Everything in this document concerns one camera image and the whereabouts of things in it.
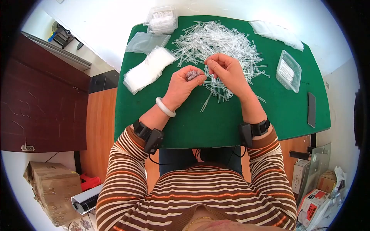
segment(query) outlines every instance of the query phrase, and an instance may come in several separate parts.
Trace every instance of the wooden floor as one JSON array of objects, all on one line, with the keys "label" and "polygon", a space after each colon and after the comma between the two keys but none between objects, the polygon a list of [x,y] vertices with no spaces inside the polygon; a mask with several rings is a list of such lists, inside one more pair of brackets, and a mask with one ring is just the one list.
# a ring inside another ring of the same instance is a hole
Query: wooden floor
[{"label": "wooden floor", "polygon": [[[108,156],[114,143],[114,112],[117,88],[89,94],[87,105],[87,150],[80,152],[82,171],[88,176],[105,180]],[[286,175],[290,184],[296,158],[289,157],[289,151],[306,152],[310,145],[310,136],[280,141]],[[158,162],[158,151],[152,156]],[[151,191],[159,178],[159,166],[149,159],[145,161],[148,177],[148,191]],[[242,170],[246,181],[250,182],[249,156],[242,158]]]}]

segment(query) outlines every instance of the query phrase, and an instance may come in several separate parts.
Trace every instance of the white box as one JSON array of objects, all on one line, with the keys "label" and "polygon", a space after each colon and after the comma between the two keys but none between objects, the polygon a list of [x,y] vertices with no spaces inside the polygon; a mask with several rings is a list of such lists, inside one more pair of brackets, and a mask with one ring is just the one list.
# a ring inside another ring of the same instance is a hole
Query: white box
[{"label": "white box", "polygon": [[302,223],[303,226],[308,228],[315,213],[318,211],[320,205],[328,198],[329,193],[314,189],[309,194],[305,195],[298,210],[297,220]]},{"label": "white box", "polygon": [[300,160],[294,165],[292,190],[296,194],[299,194],[299,189],[301,188],[303,177],[305,175],[307,166],[309,166],[310,163],[311,161],[308,160]]}]

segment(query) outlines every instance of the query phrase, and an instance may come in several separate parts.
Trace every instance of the dark red door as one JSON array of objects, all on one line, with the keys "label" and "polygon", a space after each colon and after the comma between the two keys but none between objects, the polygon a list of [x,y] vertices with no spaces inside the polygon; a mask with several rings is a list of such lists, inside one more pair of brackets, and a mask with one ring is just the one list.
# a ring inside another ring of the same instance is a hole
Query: dark red door
[{"label": "dark red door", "polygon": [[86,150],[89,76],[20,35],[1,78],[1,150]]}]

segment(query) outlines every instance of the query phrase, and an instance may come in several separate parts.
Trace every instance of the wrist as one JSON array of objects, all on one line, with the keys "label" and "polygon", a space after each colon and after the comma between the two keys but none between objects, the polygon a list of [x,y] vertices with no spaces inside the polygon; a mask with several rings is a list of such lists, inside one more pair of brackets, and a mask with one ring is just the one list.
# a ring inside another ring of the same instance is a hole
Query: wrist
[{"label": "wrist", "polygon": [[176,109],[178,109],[179,107],[176,106],[173,102],[171,102],[171,100],[166,97],[166,95],[162,98],[162,103],[171,111],[171,112],[174,112]]},{"label": "wrist", "polygon": [[248,85],[247,87],[243,87],[243,91],[240,95],[238,95],[238,98],[241,103],[247,103],[251,96],[254,95],[254,92],[252,91],[251,87]]}]

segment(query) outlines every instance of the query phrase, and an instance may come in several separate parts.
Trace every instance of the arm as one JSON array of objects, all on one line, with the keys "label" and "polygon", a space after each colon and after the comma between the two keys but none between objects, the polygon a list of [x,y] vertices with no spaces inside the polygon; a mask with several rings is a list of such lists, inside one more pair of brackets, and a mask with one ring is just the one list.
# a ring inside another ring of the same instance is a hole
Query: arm
[{"label": "arm", "polygon": [[[200,69],[187,66],[172,75],[167,93],[162,99],[168,109],[174,111],[180,107],[191,91],[205,81],[206,76],[203,74],[187,82],[185,76],[190,70]],[[162,130],[168,119],[169,116],[154,105],[139,121],[150,129]],[[99,231],[107,231],[120,219],[127,219],[138,201],[147,195],[144,163],[148,154],[143,151],[144,146],[145,141],[134,133],[130,125],[111,148],[107,176],[96,206]]]},{"label": "arm", "polygon": [[[256,124],[267,119],[258,98],[245,80],[238,60],[224,54],[215,54],[206,59],[205,64],[239,97],[244,122]],[[266,196],[280,212],[286,214],[284,224],[294,229],[296,222],[296,202],[284,171],[280,143],[272,125],[268,131],[253,137],[252,148],[248,150],[252,184]]]}]

